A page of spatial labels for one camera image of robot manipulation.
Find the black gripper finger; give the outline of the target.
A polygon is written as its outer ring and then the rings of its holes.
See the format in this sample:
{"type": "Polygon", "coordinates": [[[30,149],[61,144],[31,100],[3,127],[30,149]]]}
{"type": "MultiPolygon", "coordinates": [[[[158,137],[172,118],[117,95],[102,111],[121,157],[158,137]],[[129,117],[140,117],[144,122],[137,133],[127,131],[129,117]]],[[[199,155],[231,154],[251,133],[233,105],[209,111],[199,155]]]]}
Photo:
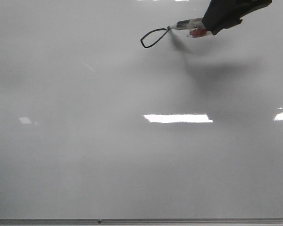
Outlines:
{"type": "Polygon", "coordinates": [[[241,24],[242,17],[265,8],[271,0],[212,0],[202,18],[207,31],[216,35],[223,29],[241,24]]]}

